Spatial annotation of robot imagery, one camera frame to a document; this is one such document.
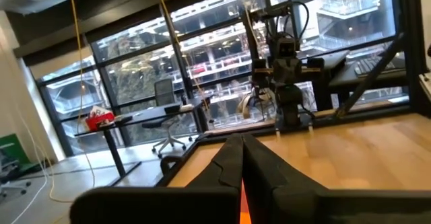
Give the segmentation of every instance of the floor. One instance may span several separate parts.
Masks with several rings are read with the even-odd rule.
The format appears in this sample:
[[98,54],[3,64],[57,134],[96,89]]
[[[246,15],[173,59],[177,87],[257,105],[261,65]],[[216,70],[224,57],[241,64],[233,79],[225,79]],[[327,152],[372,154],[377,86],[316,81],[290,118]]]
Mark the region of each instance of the floor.
[[[279,139],[276,136],[261,137],[259,140],[301,172],[328,188],[429,190],[429,129],[431,120],[409,114],[282,135]],[[170,186],[185,186],[189,183],[221,146],[222,143],[198,148]],[[119,186],[151,186],[161,177],[160,162],[152,154],[150,145],[121,149],[120,153],[125,163],[143,163]],[[114,167],[106,167],[113,164],[109,154],[91,154],[89,158],[95,163],[94,167],[104,167],[95,170],[97,186],[107,185],[117,177]],[[85,156],[78,156],[76,159],[70,161],[80,162],[80,168],[85,169]],[[76,164],[69,164],[64,169],[77,170]],[[43,182],[44,178],[33,178],[27,194],[11,194],[0,202],[0,223],[10,224],[25,204],[31,201]],[[58,174],[55,176],[54,195],[70,200],[91,187],[91,171]],[[67,213],[70,204],[59,204],[48,199],[50,188],[51,184],[42,190],[17,224],[49,224]],[[64,218],[57,223],[68,221]]]
[[[431,190],[431,120],[382,118],[259,140],[328,188]],[[185,186],[222,143],[200,147],[170,186]]]
[[[191,145],[187,138],[180,140],[187,143],[187,147]],[[151,148],[152,144],[119,149],[119,154],[125,167],[138,161],[142,161],[142,163],[126,178],[119,182],[117,186],[154,186],[162,178],[160,160],[157,155],[152,153]],[[176,145],[173,150],[171,147],[166,147],[164,153],[169,155],[182,155],[183,150],[181,146]],[[88,158],[94,168],[96,187],[107,186],[119,176],[109,151],[91,153],[88,154]],[[52,171],[56,173],[54,175],[54,198],[73,200],[81,193],[92,188],[92,173],[85,155],[78,155],[66,159],[55,165]],[[42,172],[23,177],[23,179],[26,178],[32,182],[32,185],[28,188],[27,194],[21,196],[18,191],[11,191],[8,192],[6,198],[0,197],[0,224],[12,223],[44,184]],[[51,201],[48,197],[51,188],[52,178],[49,178],[46,186],[36,197],[32,206],[15,224],[51,224],[59,217],[67,215],[70,203]],[[56,223],[69,223],[68,217],[66,216]]]

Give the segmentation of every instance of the green object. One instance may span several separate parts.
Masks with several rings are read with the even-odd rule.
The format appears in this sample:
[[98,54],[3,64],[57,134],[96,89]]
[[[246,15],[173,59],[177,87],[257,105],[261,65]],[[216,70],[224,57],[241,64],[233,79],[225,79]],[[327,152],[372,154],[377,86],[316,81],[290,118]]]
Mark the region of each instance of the green object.
[[22,149],[20,140],[18,140],[18,137],[16,136],[16,134],[10,134],[0,138],[0,146],[4,146],[8,144],[13,144],[13,145],[2,149],[2,151],[8,157],[18,159],[20,161],[20,164],[31,163],[26,155],[26,152],[24,152],[24,150]]

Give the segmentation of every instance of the keyboard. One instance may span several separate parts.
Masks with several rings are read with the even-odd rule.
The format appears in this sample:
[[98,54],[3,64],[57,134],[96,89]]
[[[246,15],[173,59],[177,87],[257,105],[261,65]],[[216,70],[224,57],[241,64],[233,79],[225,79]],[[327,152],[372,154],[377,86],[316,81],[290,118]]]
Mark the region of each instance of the keyboard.
[[[354,63],[356,75],[358,77],[366,77],[381,59],[382,59],[381,57],[371,57],[371,58],[360,59],[359,61],[356,61]],[[386,66],[382,74],[393,73],[393,72],[398,72],[403,70],[405,70],[405,60],[395,57]]]

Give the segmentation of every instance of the black metal frame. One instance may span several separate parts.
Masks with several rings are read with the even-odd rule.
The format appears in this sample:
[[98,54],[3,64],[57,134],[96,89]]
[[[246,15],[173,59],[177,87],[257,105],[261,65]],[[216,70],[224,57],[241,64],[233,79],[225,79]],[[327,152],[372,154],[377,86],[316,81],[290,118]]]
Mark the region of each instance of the black metal frame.
[[[310,2],[310,1],[313,1],[313,0],[299,0],[299,1],[301,1],[303,3],[307,3],[307,2]],[[151,3],[157,4],[158,0],[152,1]],[[289,2],[286,1],[286,2],[280,3],[279,5],[270,5],[269,0],[265,0],[266,8],[264,8],[262,10],[266,10],[266,9],[269,9],[269,8],[285,7],[288,3]],[[297,12],[297,9],[298,9],[297,6],[295,6],[293,8],[294,13],[295,13],[295,11]],[[152,19],[154,19],[155,16],[156,15],[154,13],[152,13],[150,15],[150,17]],[[160,16],[164,16],[165,19],[166,19],[166,15],[164,15],[164,13],[163,13],[162,10],[161,10]],[[294,21],[292,23],[293,28],[294,28],[294,32],[296,31],[296,33],[298,33],[298,30],[302,29],[302,28],[300,28],[299,19],[296,18],[296,17],[294,17],[294,16],[292,16],[291,20]],[[231,25],[234,25],[234,24],[237,24],[237,23],[240,23],[240,22],[241,22],[241,19],[239,17],[233,18],[233,19],[226,20],[224,22],[220,22],[220,23],[212,25],[212,26],[208,26],[208,27],[206,27],[204,29],[200,29],[200,30],[197,30],[197,31],[185,34],[183,36],[179,36],[178,39],[179,39],[180,42],[182,42],[182,41],[188,40],[190,38],[194,38],[196,36],[200,36],[200,35],[206,34],[208,32],[212,32],[212,31],[217,30],[217,29],[225,28],[227,26],[231,26]],[[408,17],[408,18],[404,17],[404,24],[408,23],[408,25],[413,25],[413,24],[417,25],[418,22],[419,21],[411,19],[410,17]],[[396,25],[397,25],[396,28],[398,29],[399,28],[399,23],[396,22]],[[125,54],[125,55],[121,55],[119,57],[116,57],[116,58],[113,58],[113,59],[109,59],[107,61],[103,61],[102,60],[101,55],[98,54],[99,51],[94,48],[94,46],[95,46],[94,42],[90,42],[90,46],[92,47],[92,51],[94,53],[94,59],[95,59],[96,64],[92,65],[92,66],[89,66],[89,67],[86,67],[85,69],[83,69],[83,71],[84,72],[89,72],[89,71],[97,70],[99,72],[99,74],[101,76],[102,83],[103,83],[104,88],[106,90],[106,94],[108,96],[108,101],[109,101],[109,103],[111,105],[112,111],[115,114],[120,114],[121,113],[121,108],[124,108],[124,107],[127,107],[127,106],[133,106],[133,105],[144,103],[144,102],[148,102],[150,100],[154,100],[154,96],[149,96],[149,97],[141,98],[139,100],[133,100],[133,101],[130,101],[130,102],[124,102],[122,104],[119,104],[117,102],[117,100],[116,100],[116,96],[113,93],[112,85],[110,84],[110,81],[109,81],[109,78],[108,78],[108,74],[106,72],[106,66],[114,64],[114,63],[121,62],[123,60],[130,59],[131,57],[136,57],[138,55],[141,55],[141,54],[144,54],[144,53],[147,53],[147,52],[151,52],[153,50],[157,50],[159,48],[163,48],[165,46],[170,45],[171,43],[174,45],[174,52],[175,52],[176,60],[178,61],[178,68],[180,69],[181,75],[183,77],[184,85],[185,85],[185,87],[183,89],[176,90],[175,94],[186,93],[186,95],[187,95],[188,98],[192,98],[193,97],[193,90],[196,89],[197,86],[193,85],[192,81],[188,78],[187,70],[186,70],[185,64],[183,62],[183,58],[182,58],[182,53],[180,51],[180,47],[176,43],[175,39],[172,36],[174,34],[174,28],[171,28],[168,25],[167,25],[167,27],[168,27],[168,31],[170,32],[170,41],[165,41],[165,42],[154,44],[154,45],[151,45],[151,46],[148,46],[148,47],[145,47],[145,48],[141,48],[141,49],[136,50],[134,52],[131,52],[131,53],[128,53],[128,54]],[[271,25],[271,24],[269,25],[270,30],[274,30],[273,27],[275,27],[275,25]],[[348,48],[340,48],[340,49],[337,49],[337,50],[332,50],[330,52],[324,52],[324,53],[322,53],[320,55],[313,55],[313,56],[314,57],[321,56],[323,54],[329,54],[329,53],[332,53],[332,52],[338,52],[338,51],[346,50],[346,49],[356,50],[356,49],[364,48],[364,47],[367,47],[367,46],[373,46],[373,45],[376,45],[376,44],[381,44],[381,43],[384,43],[384,42],[389,42],[392,39],[394,39],[394,36],[389,36],[389,37],[381,38],[379,40],[375,40],[375,41],[372,41],[372,42],[366,42],[366,43],[363,43],[363,44],[358,44],[358,45],[350,46]],[[416,68],[412,69],[413,66],[411,66],[409,64],[408,64],[408,66],[409,67],[407,68],[407,74],[408,74],[409,78],[413,77],[413,75],[415,75],[417,72],[421,71],[421,70],[418,70]],[[40,94],[44,98],[45,106],[48,109],[48,113],[50,114],[51,120],[53,121],[54,126],[55,126],[56,131],[57,131],[57,134],[59,135],[59,138],[60,138],[60,140],[62,142],[63,149],[65,150],[66,156],[73,155],[73,152],[70,149],[70,145],[67,146],[67,144],[68,144],[67,137],[64,134],[64,130],[61,127],[61,123],[62,122],[66,122],[66,121],[70,121],[70,120],[75,120],[75,119],[77,119],[77,116],[74,116],[74,117],[71,117],[71,118],[62,119],[62,120],[58,119],[58,116],[57,116],[57,114],[55,112],[55,108],[53,106],[53,103],[51,102],[51,100],[49,98],[49,95],[47,94],[47,91],[46,91],[45,87],[48,84],[50,84],[50,83],[55,83],[55,82],[58,82],[58,81],[61,81],[61,80],[64,80],[64,79],[67,79],[69,77],[73,77],[73,76],[76,76],[76,75],[79,75],[79,71],[71,72],[71,73],[68,73],[66,75],[62,75],[62,76],[60,76],[58,78],[54,78],[54,79],[51,79],[51,80],[48,80],[48,81],[40,81],[40,80],[37,81],[37,84],[38,84],[38,87],[39,87],[39,90],[40,90]],[[240,74],[237,74],[237,75],[231,75],[231,76],[226,77],[226,78],[221,78],[221,79],[217,79],[217,80],[214,80],[214,81],[202,83],[200,85],[200,87],[213,86],[213,85],[216,85],[218,83],[232,81],[232,80],[240,79],[242,77],[247,77],[247,76],[250,76],[250,75],[251,75],[251,72],[240,73]],[[418,90],[417,90],[417,86],[418,85],[416,85],[415,83],[410,83],[409,84],[409,87],[413,89],[413,90],[409,90],[409,94],[410,94],[411,99],[412,98],[413,99],[416,98],[417,94],[419,94]],[[328,92],[328,97],[326,97],[324,101],[322,101],[322,100],[319,99],[319,102],[324,102],[324,103],[319,103],[318,100],[316,99],[317,104],[318,104],[318,108],[319,109],[327,109],[329,107],[328,99],[330,99],[330,93],[329,92]],[[417,106],[417,104],[418,104],[417,100],[413,100],[412,102],[414,102],[414,103],[411,103],[412,106],[413,105]],[[198,121],[202,121],[201,118],[203,118],[203,117],[204,117],[203,114],[200,114],[199,116],[195,116],[195,118],[197,118]],[[123,129],[123,128],[120,128],[120,132],[121,132],[121,136],[122,136],[122,138],[124,140],[125,146],[131,145],[129,133],[125,129]]]

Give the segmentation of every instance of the black office chair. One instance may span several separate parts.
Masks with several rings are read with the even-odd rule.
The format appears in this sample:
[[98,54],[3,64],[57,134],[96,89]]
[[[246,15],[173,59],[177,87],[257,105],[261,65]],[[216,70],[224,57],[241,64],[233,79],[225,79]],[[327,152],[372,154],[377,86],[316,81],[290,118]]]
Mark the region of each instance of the black office chair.
[[[154,90],[156,95],[156,104],[157,106],[164,106],[167,104],[175,103],[175,97],[174,97],[174,88],[172,86],[172,80],[171,79],[162,79],[154,83]],[[156,152],[157,146],[162,146],[158,151],[158,157],[162,158],[162,150],[170,144],[172,147],[174,147],[174,143],[181,144],[183,146],[183,150],[186,149],[186,145],[179,141],[178,139],[175,139],[170,134],[170,127],[180,122],[179,116],[167,116],[164,118],[159,118],[155,120],[151,120],[148,122],[142,123],[143,128],[163,128],[168,133],[168,138],[160,141],[159,143],[155,144],[153,146],[153,153]]]

